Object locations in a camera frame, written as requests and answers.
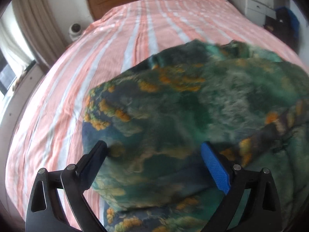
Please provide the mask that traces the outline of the beige curtain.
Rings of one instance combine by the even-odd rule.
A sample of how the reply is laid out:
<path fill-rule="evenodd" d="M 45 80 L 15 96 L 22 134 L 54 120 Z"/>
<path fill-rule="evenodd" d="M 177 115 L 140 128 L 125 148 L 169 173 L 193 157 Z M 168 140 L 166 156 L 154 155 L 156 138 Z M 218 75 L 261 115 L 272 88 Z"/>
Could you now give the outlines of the beige curtain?
<path fill-rule="evenodd" d="M 65 52 L 62 34 L 47 0 L 13 0 L 13 11 L 35 60 L 51 68 Z"/>

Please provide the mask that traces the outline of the white desk with drawers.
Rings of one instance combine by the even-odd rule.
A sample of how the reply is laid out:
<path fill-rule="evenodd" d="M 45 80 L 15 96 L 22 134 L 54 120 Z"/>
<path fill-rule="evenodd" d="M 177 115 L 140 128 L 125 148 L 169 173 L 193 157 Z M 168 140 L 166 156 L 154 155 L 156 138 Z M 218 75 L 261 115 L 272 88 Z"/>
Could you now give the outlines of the white desk with drawers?
<path fill-rule="evenodd" d="M 276 19 L 275 10 L 257 0 L 228 0 L 241 14 L 252 23 L 263 27 L 266 17 Z"/>

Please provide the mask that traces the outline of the small white fan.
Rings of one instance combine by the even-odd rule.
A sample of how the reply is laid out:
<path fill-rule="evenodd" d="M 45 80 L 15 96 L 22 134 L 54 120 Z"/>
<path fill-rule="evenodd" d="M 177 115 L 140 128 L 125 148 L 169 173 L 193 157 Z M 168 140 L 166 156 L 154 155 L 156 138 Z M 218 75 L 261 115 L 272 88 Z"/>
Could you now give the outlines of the small white fan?
<path fill-rule="evenodd" d="M 68 34 L 72 42 L 79 39 L 82 34 L 82 27 L 78 23 L 74 23 L 69 27 Z"/>

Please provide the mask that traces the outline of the white window bench cabinet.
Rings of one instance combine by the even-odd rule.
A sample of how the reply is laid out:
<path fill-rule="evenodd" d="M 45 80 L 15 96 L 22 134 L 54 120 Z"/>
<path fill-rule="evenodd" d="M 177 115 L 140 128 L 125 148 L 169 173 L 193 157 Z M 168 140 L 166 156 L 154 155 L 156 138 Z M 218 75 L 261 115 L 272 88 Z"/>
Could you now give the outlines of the white window bench cabinet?
<path fill-rule="evenodd" d="M 29 97 L 44 75 L 39 64 L 34 64 L 14 91 L 12 86 L 9 88 L 1 102 L 1 134 L 6 136 L 8 132 L 8 136 L 11 135 Z"/>

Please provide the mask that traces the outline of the green patterned silk jacket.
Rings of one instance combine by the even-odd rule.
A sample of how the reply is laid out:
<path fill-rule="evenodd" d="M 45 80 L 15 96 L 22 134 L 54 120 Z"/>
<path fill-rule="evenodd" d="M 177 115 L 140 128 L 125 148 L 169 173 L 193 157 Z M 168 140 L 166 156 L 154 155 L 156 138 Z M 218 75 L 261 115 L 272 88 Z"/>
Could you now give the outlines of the green patterned silk jacket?
<path fill-rule="evenodd" d="M 308 198 L 308 74 L 257 46 L 194 40 L 92 88 L 82 140 L 108 147 L 92 185 L 108 231 L 200 231 L 224 196 L 205 141 L 270 169 L 286 228 Z"/>

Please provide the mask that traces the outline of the pink striped bed cover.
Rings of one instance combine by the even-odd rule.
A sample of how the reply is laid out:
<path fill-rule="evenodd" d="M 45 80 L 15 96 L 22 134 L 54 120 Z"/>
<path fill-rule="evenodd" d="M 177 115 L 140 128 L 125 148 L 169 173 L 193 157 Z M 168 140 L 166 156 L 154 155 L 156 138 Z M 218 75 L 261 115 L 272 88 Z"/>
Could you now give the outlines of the pink striped bed cover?
<path fill-rule="evenodd" d="M 257 46 L 308 74 L 288 45 L 246 19 L 227 0 L 139 0 L 112 8 L 90 24 L 59 57 L 31 96 L 14 133 L 5 186 L 24 223 L 38 171 L 63 170 L 92 150 L 85 153 L 82 140 L 89 91 L 152 55 L 194 40 L 213 45 L 237 41 Z M 104 226 L 104 200 L 92 185 L 84 197 Z M 237 226 L 249 193 L 245 190 L 230 228 Z M 64 190 L 59 189 L 58 194 L 69 224 L 79 231 Z M 301 226 L 301 216 L 307 208 L 308 198 L 281 231 Z"/>

